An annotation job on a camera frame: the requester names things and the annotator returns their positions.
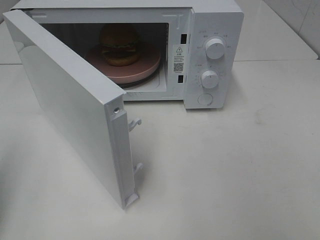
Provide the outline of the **round white door button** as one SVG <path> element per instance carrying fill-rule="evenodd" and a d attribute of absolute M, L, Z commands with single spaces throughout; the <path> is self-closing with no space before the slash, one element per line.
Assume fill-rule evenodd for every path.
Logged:
<path fill-rule="evenodd" d="M 213 102 L 214 98 L 209 93 L 204 93 L 200 95 L 197 99 L 198 103 L 203 106 L 210 106 Z"/>

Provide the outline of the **pink round plate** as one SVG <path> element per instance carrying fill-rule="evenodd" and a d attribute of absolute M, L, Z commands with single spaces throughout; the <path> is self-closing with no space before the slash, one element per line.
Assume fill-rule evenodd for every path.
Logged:
<path fill-rule="evenodd" d="M 139 59 L 129 65 L 113 66 L 102 56 L 101 47 L 93 47 L 85 56 L 85 60 L 118 85 L 141 81 L 152 75 L 161 63 L 161 51 L 153 44 L 140 44 Z"/>

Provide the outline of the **white microwave door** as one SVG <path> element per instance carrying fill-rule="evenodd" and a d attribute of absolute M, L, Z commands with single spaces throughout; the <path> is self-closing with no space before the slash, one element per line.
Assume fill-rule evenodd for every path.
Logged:
<path fill-rule="evenodd" d="M 135 200 L 125 91 L 21 10 L 4 13 L 11 38 L 37 101 L 123 209 Z"/>

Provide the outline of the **burger with lettuce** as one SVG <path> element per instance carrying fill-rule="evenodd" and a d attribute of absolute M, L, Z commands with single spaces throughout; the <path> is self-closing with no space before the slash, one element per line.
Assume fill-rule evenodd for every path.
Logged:
<path fill-rule="evenodd" d="M 115 67 L 131 65 L 140 58 L 140 37 L 132 24 L 107 23 L 99 33 L 101 55 Z"/>

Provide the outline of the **white warning label sticker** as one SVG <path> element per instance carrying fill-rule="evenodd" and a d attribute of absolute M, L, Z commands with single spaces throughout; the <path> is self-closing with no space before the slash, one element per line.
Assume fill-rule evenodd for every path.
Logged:
<path fill-rule="evenodd" d="M 172 46 L 172 70 L 175 74 L 183 74 L 185 70 L 185 44 Z"/>

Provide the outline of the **lower white round knob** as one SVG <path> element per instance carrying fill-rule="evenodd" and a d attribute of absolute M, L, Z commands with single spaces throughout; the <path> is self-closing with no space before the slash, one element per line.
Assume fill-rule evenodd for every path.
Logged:
<path fill-rule="evenodd" d="M 202 87 L 205 89 L 213 89 L 219 84 L 219 76 L 213 70 L 204 71 L 200 77 Z"/>

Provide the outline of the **white round knob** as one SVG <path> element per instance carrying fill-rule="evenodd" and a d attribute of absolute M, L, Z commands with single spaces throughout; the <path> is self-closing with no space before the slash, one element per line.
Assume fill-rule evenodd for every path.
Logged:
<path fill-rule="evenodd" d="M 217 37 L 209 39 L 205 43 L 206 56 L 211 60 L 217 60 L 225 54 L 225 42 Z"/>
<path fill-rule="evenodd" d="M 219 84 L 219 76 L 213 70 L 204 71 L 200 77 L 202 87 L 205 89 L 213 89 Z"/>

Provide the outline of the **white microwave oven body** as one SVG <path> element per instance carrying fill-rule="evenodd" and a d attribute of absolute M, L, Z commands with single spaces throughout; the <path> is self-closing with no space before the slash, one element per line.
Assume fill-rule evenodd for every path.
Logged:
<path fill-rule="evenodd" d="M 120 87 L 125 91 L 123 103 L 178 100 L 186 109 L 224 105 L 244 19 L 233 0 L 21 0 L 13 10 L 26 13 L 84 60 L 98 44 L 105 24 L 132 24 L 143 42 L 158 45 L 163 64 L 159 73 L 144 86 Z M 224 56 L 219 59 L 206 55 L 205 44 L 212 38 L 225 43 Z M 180 44 L 186 50 L 184 73 L 174 73 L 173 45 Z M 202 86 L 205 71 L 218 74 L 215 88 Z M 210 106 L 198 103 L 202 94 L 213 96 Z"/>

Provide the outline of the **upper white round knob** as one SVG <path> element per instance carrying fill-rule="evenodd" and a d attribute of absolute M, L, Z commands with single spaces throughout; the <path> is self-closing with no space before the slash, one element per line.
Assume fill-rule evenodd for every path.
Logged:
<path fill-rule="evenodd" d="M 211 60 L 217 60 L 225 54 L 225 42 L 217 37 L 209 39 L 205 43 L 206 56 Z"/>

